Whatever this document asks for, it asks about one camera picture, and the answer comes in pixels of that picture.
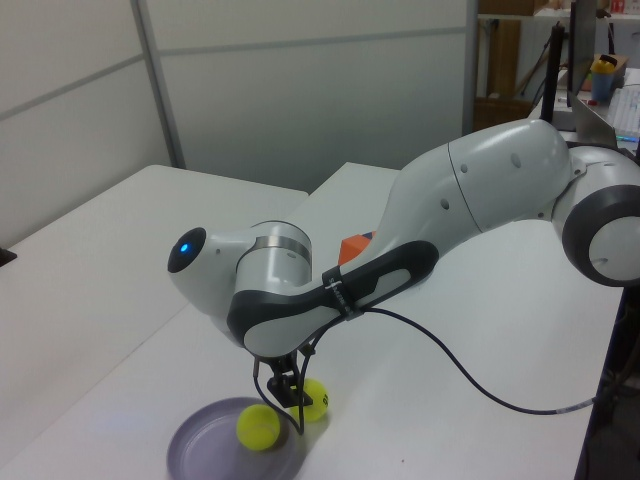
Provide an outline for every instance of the orange object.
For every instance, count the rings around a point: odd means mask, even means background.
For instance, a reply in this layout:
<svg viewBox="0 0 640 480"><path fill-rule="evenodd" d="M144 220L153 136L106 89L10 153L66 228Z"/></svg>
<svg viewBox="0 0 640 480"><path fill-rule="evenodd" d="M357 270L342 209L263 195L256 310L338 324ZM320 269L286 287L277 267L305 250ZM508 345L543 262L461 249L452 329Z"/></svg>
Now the orange object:
<svg viewBox="0 0 640 480"><path fill-rule="evenodd" d="M350 260L356 258L360 253L367 248L369 242L374 237L376 232L369 232L362 235L354 235L353 237L345 238L340 245L340 256L338 257L338 265L344 265Z"/></svg>

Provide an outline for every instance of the yellow object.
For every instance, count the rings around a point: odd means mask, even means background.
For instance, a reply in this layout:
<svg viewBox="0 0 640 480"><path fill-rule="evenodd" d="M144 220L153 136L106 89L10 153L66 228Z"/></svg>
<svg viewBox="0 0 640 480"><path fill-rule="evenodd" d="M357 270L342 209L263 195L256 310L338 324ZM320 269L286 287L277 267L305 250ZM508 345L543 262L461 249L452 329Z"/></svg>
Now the yellow object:
<svg viewBox="0 0 640 480"><path fill-rule="evenodd" d="M613 73L615 69L616 67L613 63L607 62L605 60L597 60L593 62L593 65L591 65L592 73Z"/></svg>
<svg viewBox="0 0 640 480"><path fill-rule="evenodd" d="M276 443L280 435L278 414L267 405L251 405L238 417L236 435L249 450L266 450Z"/></svg>
<svg viewBox="0 0 640 480"><path fill-rule="evenodd" d="M313 405L304 407L304 420L305 422L317 422L325 413L327 413L327 407L329 406L329 395L327 389L318 380L313 378L307 378L304 381L304 392L311 397ZM298 418L298 407L292 407L290 409L291 415L296 420Z"/></svg>

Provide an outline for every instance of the monitor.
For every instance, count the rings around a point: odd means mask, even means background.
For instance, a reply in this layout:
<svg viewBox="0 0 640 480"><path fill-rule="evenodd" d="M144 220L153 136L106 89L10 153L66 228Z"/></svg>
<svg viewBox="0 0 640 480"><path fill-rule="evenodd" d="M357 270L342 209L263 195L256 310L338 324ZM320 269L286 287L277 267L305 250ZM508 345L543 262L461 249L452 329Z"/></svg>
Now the monitor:
<svg viewBox="0 0 640 480"><path fill-rule="evenodd" d="M593 63L596 49L596 10L597 0L571 2L567 90L576 96ZM569 95L567 106L571 106Z"/></svg>

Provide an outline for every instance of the black cable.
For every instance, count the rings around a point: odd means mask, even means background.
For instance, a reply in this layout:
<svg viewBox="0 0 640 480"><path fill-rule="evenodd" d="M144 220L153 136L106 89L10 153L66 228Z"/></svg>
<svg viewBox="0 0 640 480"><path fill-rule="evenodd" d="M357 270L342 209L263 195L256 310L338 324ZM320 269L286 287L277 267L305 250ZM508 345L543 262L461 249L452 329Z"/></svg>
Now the black cable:
<svg viewBox="0 0 640 480"><path fill-rule="evenodd" d="M531 101L531 110L529 111L529 114L531 114L531 112L533 112L533 109L536 108L536 105L538 105L538 102L540 101L540 98L542 98L542 95L544 95L544 89L542 87L544 87L545 83L547 83L546 75L544 77L544 80L542 80L542 83L540 84L540 86L536 90L535 95L533 96L533 100Z"/></svg>
<svg viewBox="0 0 640 480"><path fill-rule="evenodd" d="M549 38L547 39L546 43L542 47L542 52L540 52L540 56L538 57L538 60L536 60L536 63L534 63L533 68L531 69L531 74L529 75L529 78L527 78L527 81L525 82L524 86L522 87L522 90L520 90L520 96L521 97L524 96L524 92L526 91L527 87L529 86L529 83L531 82L531 79L533 78L534 73L536 73L536 70L538 70L538 67L542 64L542 62L541 62L542 57L544 56L544 52L547 51L547 48L549 48L549 44L550 43L551 43L551 35L549 35Z"/></svg>
<svg viewBox="0 0 640 480"><path fill-rule="evenodd" d="M467 372L467 370L462 366L462 364L458 361L458 359L455 357L455 355L453 355L453 353L451 352L451 350L449 350L447 348L447 346L442 343L442 341L436 337L433 333L431 333L429 330L427 330L426 328L424 328L422 325L414 322L413 320L408 319L407 317L403 317L402 315L395 313L395 312L391 312L389 310L384 310L382 308L366 308L362 310L363 312L371 312L371 313L379 313L382 315L388 315L389 317L393 317L396 320L400 320L403 323L406 323L407 325L415 328L416 330L419 330L421 333L425 334L427 337L429 337L431 340L433 340L436 345L438 345L442 351L444 353L447 354L447 356L449 357L449 359L451 359L451 361L455 364L456 367L458 367L458 370L460 370L460 372L462 372L462 374L467 378L467 380L469 380L469 382L471 382L471 385L473 385L474 387L476 387L476 389L478 389L480 391L480 393L482 393L483 395L485 395L486 397L490 398L491 400L493 400L494 402L502 405L503 407L506 407L510 410L515 410L516 412L520 412L520 413L526 413L529 415L559 415L562 413L569 413L569 412L574 412L576 410L580 410L582 408L588 407L590 405L592 405L596 400L597 397L593 397L590 398L589 400L586 400L584 402L578 403L576 405L571 405L569 407L565 407L565 408L558 408L555 410L532 410L529 408L521 408L518 407L516 405L512 405L508 402L505 402L504 400L501 400L500 398L496 397L495 395L489 393L487 390L485 390L482 385L480 385L478 382L475 381L475 379L469 374L469 372Z"/></svg>

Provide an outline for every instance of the black strap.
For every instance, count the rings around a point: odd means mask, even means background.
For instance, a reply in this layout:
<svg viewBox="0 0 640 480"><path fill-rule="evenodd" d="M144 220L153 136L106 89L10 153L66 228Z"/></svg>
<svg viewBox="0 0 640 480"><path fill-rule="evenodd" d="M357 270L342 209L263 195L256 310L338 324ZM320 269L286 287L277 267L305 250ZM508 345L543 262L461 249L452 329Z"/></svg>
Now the black strap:
<svg viewBox="0 0 640 480"><path fill-rule="evenodd" d="M352 318L362 315L353 298L351 298L351 295L347 292L339 265L322 274L322 283L324 283L325 291L333 298L334 305L343 317L351 320Z"/></svg>

